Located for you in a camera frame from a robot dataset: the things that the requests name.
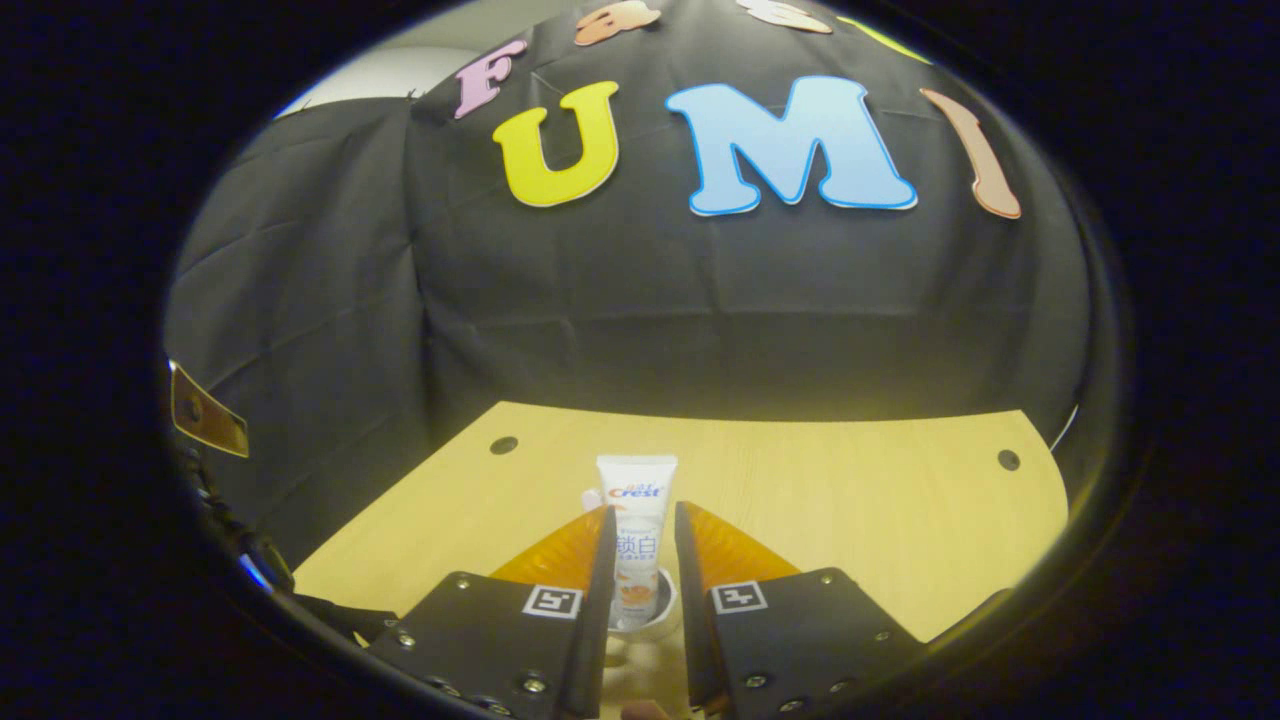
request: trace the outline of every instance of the bolt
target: bolt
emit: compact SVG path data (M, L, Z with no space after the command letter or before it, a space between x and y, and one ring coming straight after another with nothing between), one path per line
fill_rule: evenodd
M196 423L204 416L204 410L200 407L200 398L195 395L187 398L187 416Z
M516 450L517 445L520 445L520 441L511 436L500 437L493 441L493 445L489 446L489 452L494 455L506 455L512 450Z
M460 693L457 688L454 688L442 678L428 678L426 684L431 685L433 688L440 691L444 694L451 694L453 697L462 697L462 693Z
M1006 470L1016 470L1018 466L1023 464L1023 461L1018 459L1018 454L1012 450L1001 450L1000 455L996 456L996 460L998 460L1000 466Z

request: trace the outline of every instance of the yellow letter u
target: yellow letter u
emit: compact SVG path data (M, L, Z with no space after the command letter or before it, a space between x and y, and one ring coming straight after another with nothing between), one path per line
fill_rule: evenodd
M613 128L609 96L618 83L591 83L564 95L561 108L573 110L582 136L582 158L572 168L550 170L543 156L539 126L547 110L532 108L508 119L493 131L493 140L502 146L511 193L525 205L550 208L590 195L613 174L618 165L618 136Z

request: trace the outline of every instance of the wooden table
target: wooden table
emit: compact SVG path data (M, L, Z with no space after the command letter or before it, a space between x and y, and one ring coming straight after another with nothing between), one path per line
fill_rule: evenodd
M518 447L492 454L507 436ZM1057 465L1020 411L762 423L499 402L329 538L294 573L297 591L404 615L445 574L493 573L580 515L582 491L599 487L596 455L668 454L680 457L672 501L801 570L844 569L922 642L1018 583L1066 524ZM671 518L659 560L678 583ZM690 716L681 630L611 638L608 655L602 717L636 698Z

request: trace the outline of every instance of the black fabric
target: black fabric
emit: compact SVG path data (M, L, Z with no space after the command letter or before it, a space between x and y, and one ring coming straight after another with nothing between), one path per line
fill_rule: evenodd
M220 178L179 261L168 351L248 420L224 495L296 566L498 400L672 416L874 420L1020 409L1052 442L1089 334L1080 234L1037 147L937 67L826 9L812 35L724 3L573 44L522 33L498 96L453 119L456 81L271 123ZM664 108L724 82L781 113L801 76L849 77L919 204L842 209L815 190L700 218L689 127ZM621 156L584 199L520 204L494 128L548 109L550 168L581 147L564 92L611 79ZM969 108L1023 217L973 197L955 131L919 88Z
M270 124L178 260L164 345L248 423L206 452L237 518L291 566L421 461L422 305L401 190L404 102Z
M1012 124L940 69L803 5L835 28L763 23L733 3L671 3L652 28L577 47L573 20L521 37L498 96L461 120L457 83L413 104L413 243L431 320L433 423L456 433L494 401L658 415L890 419L1021 409L1052 442L1088 333L1075 220ZM850 77L902 177L906 211L841 209L812 187L785 205L699 218L671 94L726 82L781 114L794 81ZM493 129L548 109L548 165L581 147L562 94L612 79L621 156L591 195L549 209L508 191ZM955 131L919 88L970 108L1023 205L982 210ZM744 177L764 187L742 163Z

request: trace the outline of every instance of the blue letter m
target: blue letter m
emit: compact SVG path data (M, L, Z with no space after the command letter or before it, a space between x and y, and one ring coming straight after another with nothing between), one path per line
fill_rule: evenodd
M893 210L914 206L915 188L893 168L863 104L865 95L867 88L851 79L797 78L782 119L723 83L672 95L667 109L689 122L703 179L689 206L699 215L727 215L760 204L760 191L742 181L735 150L783 202L794 205L804 196L818 143L829 169L818 184L827 202Z

